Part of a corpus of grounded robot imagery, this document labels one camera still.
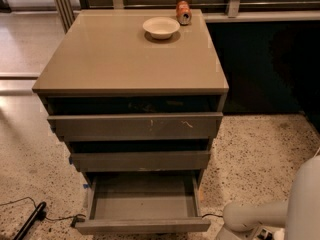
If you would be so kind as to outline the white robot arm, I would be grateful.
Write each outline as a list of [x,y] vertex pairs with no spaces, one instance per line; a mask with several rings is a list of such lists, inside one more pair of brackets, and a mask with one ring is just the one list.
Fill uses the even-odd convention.
[[320,240],[320,157],[305,162],[286,201],[262,205],[229,203],[215,240],[261,240],[257,233],[275,228],[275,240]]

